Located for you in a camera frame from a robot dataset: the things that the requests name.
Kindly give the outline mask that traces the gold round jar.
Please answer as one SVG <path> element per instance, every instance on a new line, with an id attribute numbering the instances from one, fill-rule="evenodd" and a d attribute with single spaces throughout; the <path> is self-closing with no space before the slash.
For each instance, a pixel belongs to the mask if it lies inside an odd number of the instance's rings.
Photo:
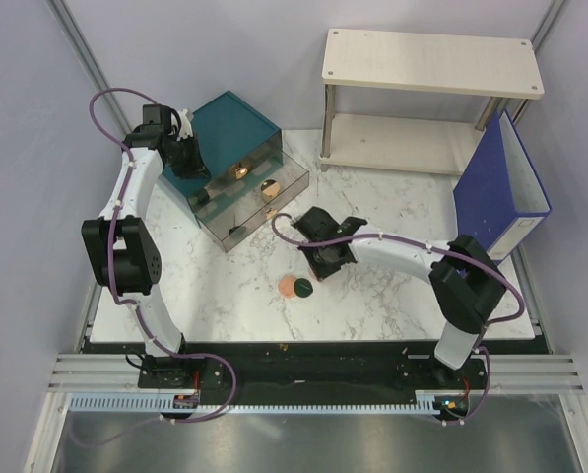
<path id="1" fill-rule="evenodd" d="M 266 179 L 260 187 L 261 196 L 265 202 L 270 202 L 281 193 L 281 184 L 274 179 Z"/>

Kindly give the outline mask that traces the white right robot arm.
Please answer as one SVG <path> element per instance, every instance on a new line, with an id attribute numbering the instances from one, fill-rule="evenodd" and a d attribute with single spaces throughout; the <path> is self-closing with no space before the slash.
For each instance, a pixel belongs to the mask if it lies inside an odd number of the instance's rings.
<path id="1" fill-rule="evenodd" d="M 473 237 L 430 244 L 385 234 L 362 218 L 348 217 L 339 223 L 318 207 L 294 220 L 293 227 L 305 238 L 298 249 L 320 281 L 345 265 L 360 263 L 430 284 L 445 325 L 429 375 L 444 388 L 464 377 L 464 364 L 506 292 L 502 274 Z"/>

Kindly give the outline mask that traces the peach sponge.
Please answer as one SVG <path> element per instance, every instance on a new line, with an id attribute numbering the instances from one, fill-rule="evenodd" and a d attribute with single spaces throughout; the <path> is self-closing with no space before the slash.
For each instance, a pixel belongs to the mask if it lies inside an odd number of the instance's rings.
<path id="1" fill-rule="evenodd" d="M 295 292 L 295 282 L 297 280 L 296 276 L 293 275 L 286 275 L 284 276 L 279 282 L 279 292 L 284 298 L 294 298 L 296 296 Z"/>
<path id="2" fill-rule="evenodd" d="M 314 280 L 316 280 L 318 282 L 322 282 L 324 280 L 324 278 L 321 276 L 318 276 L 313 269 L 309 269 L 309 275 L 312 276 L 314 278 Z"/>

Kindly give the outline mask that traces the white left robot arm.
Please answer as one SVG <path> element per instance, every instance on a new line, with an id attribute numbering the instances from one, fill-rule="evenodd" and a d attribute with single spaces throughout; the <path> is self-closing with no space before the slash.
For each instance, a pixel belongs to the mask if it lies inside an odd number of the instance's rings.
<path id="1" fill-rule="evenodd" d="M 125 305 L 144 338 L 142 388 L 194 388 L 197 370 L 181 355 L 183 335 L 171 320 L 159 281 L 160 252 L 145 216 L 154 186 L 166 167 L 184 177 L 209 176 L 202 161 L 192 114 L 146 104 L 143 119 L 120 141 L 122 164 L 110 199 L 99 216 L 82 224 L 82 237 L 95 278 Z"/>

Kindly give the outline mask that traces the teal drawer organizer box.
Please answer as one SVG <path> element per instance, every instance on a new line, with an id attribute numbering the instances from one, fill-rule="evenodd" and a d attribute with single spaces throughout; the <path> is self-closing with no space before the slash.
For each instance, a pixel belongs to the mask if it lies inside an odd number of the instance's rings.
<path id="1" fill-rule="evenodd" d="M 180 179 L 173 174 L 171 167 L 165 167 L 159 178 L 159 185 L 199 226 L 187 202 L 188 194 L 207 183 L 225 166 L 244 156 L 273 133 L 282 130 L 231 91 L 198 108 L 194 112 L 192 126 L 198 139 L 201 157 L 212 176 Z"/>

